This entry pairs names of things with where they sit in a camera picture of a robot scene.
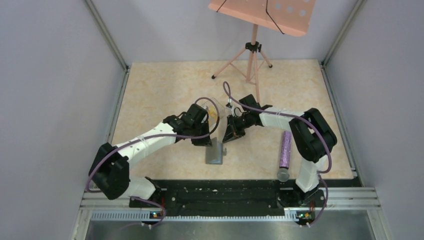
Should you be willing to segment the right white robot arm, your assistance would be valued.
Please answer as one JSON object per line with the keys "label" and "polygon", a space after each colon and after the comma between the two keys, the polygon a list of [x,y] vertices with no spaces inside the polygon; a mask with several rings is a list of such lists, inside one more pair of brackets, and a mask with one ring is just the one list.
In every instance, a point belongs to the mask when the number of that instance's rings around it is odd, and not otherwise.
{"label": "right white robot arm", "polygon": [[319,174],[324,172],[322,164],[330,159],[329,154],[338,142],[334,131],[317,108],[297,114],[269,104],[261,106],[251,94],[240,99],[239,103],[243,112],[241,115],[227,116],[223,143],[240,139],[252,126],[290,132],[302,157],[293,188],[293,200],[299,206],[307,206],[318,191]]}

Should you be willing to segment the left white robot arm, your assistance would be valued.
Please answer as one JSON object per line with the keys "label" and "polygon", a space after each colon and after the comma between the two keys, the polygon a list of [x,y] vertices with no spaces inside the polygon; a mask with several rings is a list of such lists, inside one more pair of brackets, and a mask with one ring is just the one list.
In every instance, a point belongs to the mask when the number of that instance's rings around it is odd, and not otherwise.
{"label": "left white robot arm", "polygon": [[212,144],[208,111],[193,103],[181,115],[167,116],[151,130],[117,145],[101,145],[89,170],[85,190],[102,193],[107,199],[139,198],[147,206],[160,202],[160,188],[147,177],[130,175],[130,170],[156,151],[185,139],[194,146]]}

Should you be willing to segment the clear plastic card box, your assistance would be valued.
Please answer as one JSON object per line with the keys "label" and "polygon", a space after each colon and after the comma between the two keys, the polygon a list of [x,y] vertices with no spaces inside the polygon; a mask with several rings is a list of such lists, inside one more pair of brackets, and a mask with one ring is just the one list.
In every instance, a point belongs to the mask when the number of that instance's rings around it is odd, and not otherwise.
{"label": "clear plastic card box", "polygon": [[210,131],[215,127],[218,119],[218,129],[221,129],[222,125],[226,124],[227,114],[225,107],[216,98],[211,97],[210,100],[200,99],[197,103],[208,112],[208,125]]}

